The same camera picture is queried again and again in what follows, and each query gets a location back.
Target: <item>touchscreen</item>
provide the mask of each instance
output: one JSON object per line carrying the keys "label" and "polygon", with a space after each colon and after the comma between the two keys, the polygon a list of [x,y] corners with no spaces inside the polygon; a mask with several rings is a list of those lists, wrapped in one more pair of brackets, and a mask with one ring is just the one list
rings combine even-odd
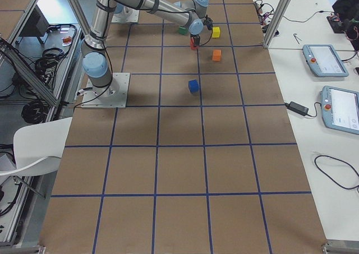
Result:
{"label": "touchscreen", "polygon": [[322,73],[344,73],[331,47],[309,47]]}
{"label": "touchscreen", "polygon": [[358,97],[354,93],[330,89],[333,125],[359,130]]}

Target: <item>robotic arm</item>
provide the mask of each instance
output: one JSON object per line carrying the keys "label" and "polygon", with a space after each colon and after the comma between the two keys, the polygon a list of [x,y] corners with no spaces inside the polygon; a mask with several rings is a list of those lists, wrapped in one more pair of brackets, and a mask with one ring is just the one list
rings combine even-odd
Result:
{"label": "robotic arm", "polygon": [[206,17],[209,0],[189,0],[170,3],[166,0],[97,0],[90,34],[85,43],[90,50],[105,49],[105,40],[117,3],[150,14],[188,28],[192,36],[199,37],[204,25],[211,29],[211,19]]}
{"label": "robotic arm", "polygon": [[194,46],[199,45],[199,34],[204,25],[212,29],[206,11],[209,0],[188,0],[170,3],[166,0],[97,0],[89,34],[81,45],[82,65],[98,98],[114,98],[119,85],[113,80],[105,57],[106,38],[117,3],[136,10],[144,10],[179,26],[188,28]]}

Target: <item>white chair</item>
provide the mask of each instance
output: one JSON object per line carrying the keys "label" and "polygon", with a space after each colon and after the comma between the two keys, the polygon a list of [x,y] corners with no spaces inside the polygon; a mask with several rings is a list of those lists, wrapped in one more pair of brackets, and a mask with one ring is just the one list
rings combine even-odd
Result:
{"label": "white chair", "polygon": [[36,194],[21,177],[34,177],[58,170],[72,118],[59,119],[20,128],[13,137],[16,169],[1,170],[0,176],[14,176]]}

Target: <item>green cube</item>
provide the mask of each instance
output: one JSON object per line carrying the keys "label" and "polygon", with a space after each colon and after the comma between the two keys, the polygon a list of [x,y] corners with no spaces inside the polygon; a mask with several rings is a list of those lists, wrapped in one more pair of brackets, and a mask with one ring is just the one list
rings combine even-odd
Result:
{"label": "green cube", "polygon": [[179,27],[178,32],[182,35],[186,35],[188,33],[188,29],[185,27]]}

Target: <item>white table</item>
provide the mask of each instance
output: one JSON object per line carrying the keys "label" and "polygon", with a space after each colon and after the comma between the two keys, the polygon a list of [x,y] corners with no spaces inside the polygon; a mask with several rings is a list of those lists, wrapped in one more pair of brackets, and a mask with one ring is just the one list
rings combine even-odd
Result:
{"label": "white table", "polygon": [[[349,58],[352,53],[339,52],[339,55]],[[359,75],[353,70],[359,66],[358,57],[345,64],[350,73],[348,77],[318,78],[309,70],[301,50],[271,49],[270,56],[284,101],[302,104],[310,109],[309,113],[312,115],[315,114],[314,102],[320,101],[323,86],[359,91]],[[324,233],[327,239],[359,241],[359,193],[339,188],[313,162],[318,153],[326,154],[343,159],[359,170],[359,136],[326,128],[318,105],[317,109],[318,117],[313,119],[304,118],[292,111],[288,111],[288,115]],[[325,171],[345,186],[359,184],[359,178],[347,167],[321,167],[325,167]]]}
{"label": "white table", "polygon": [[[262,0],[277,8],[279,0]],[[263,11],[270,11],[269,6],[263,7]],[[305,21],[316,11],[332,11],[328,0],[291,0],[285,17],[291,20]],[[291,22],[282,18],[278,30],[279,36],[272,39],[269,48],[301,49],[304,44],[332,44],[336,50],[353,50],[353,46],[344,34],[335,34],[326,17],[330,13],[317,13],[305,23]],[[293,34],[302,39],[298,44]]]}
{"label": "white table", "polygon": [[[262,0],[274,8],[279,0]],[[316,11],[332,11],[328,0],[291,0],[285,16],[303,21]],[[272,39],[269,53],[278,78],[284,101],[295,101],[315,114],[314,102],[320,101],[320,92],[325,85],[359,91],[358,56],[345,64],[350,75],[345,78],[318,78],[305,62],[304,44],[332,44],[341,59],[353,56],[353,46],[344,34],[333,33],[326,17],[330,13],[317,13],[306,23],[282,19],[280,35]],[[302,39],[298,44],[293,34]],[[359,193],[341,189],[320,172],[314,165],[319,154],[330,155],[351,163],[359,170],[359,136],[326,128],[317,105],[318,117],[307,118],[288,110],[294,135],[309,180],[325,236],[328,240],[359,241]],[[354,172],[343,164],[320,159],[321,167],[335,180],[345,186],[359,184]]]}

